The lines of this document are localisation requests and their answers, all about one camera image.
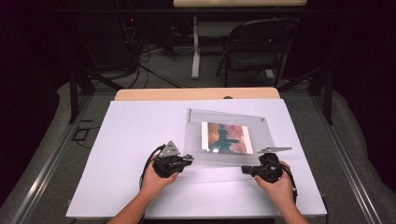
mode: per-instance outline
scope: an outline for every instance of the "table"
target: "table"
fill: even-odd
[[[175,0],[174,7],[303,7],[306,0]],[[200,50],[198,36],[228,36],[231,30],[241,22],[203,22],[198,25],[193,18],[194,56],[191,78],[199,78]]]
[[[225,96],[234,99],[222,100]],[[114,217],[138,192],[139,176],[152,150],[173,140],[184,155],[186,120],[180,118],[184,118],[188,107],[266,117],[276,146],[293,148],[278,156],[292,167],[300,211],[305,216],[326,214],[288,109],[277,90],[215,88],[119,91],[107,110],[66,216]],[[177,180],[193,166],[186,167]],[[203,173],[216,178],[217,171],[225,169],[229,176],[242,175],[239,167],[215,169]],[[242,176],[247,178],[194,184],[176,181],[150,205],[146,218],[280,217],[254,179]]]

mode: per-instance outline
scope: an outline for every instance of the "white tabletop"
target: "white tabletop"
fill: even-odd
[[[290,166],[298,189],[297,206],[306,216],[322,216],[326,209],[312,176],[290,114],[280,99],[195,101],[114,101],[87,161],[67,217],[114,217],[139,191],[138,182],[149,154],[173,140],[182,155],[186,111],[199,108],[265,117],[276,147],[292,147],[277,153]],[[148,208],[147,218],[279,217],[280,214],[254,179],[229,167],[196,172],[194,163],[179,175]],[[206,182],[181,181],[189,170],[206,176]]]
[[[174,0],[174,7],[301,7],[306,0]]]

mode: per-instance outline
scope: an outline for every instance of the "person's left hand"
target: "person's left hand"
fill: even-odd
[[[152,167],[155,158],[157,158],[157,155],[154,155],[151,158],[151,162],[149,163],[143,178],[142,188],[139,192],[150,197],[151,200],[157,198],[163,192],[165,187],[172,184],[178,176],[178,173],[174,173],[167,178],[158,176]]]

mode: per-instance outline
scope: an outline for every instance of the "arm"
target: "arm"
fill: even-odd
[[[159,177],[152,168],[152,163],[153,161],[146,170],[142,189],[115,217],[107,222],[108,224],[138,223],[150,203],[163,192],[166,186],[176,180],[178,173],[174,173],[168,178]]]
[[[297,206],[294,204],[292,184],[288,174],[283,172],[280,179],[275,183],[268,183],[257,175],[254,176],[254,179],[262,189],[267,191],[268,195],[274,202],[282,217],[285,219],[286,223],[308,223],[305,217],[303,217],[303,215],[298,210]]]

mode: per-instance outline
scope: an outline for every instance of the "photo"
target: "photo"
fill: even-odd
[[[248,127],[202,122],[202,148],[214,153],[253,154]]]

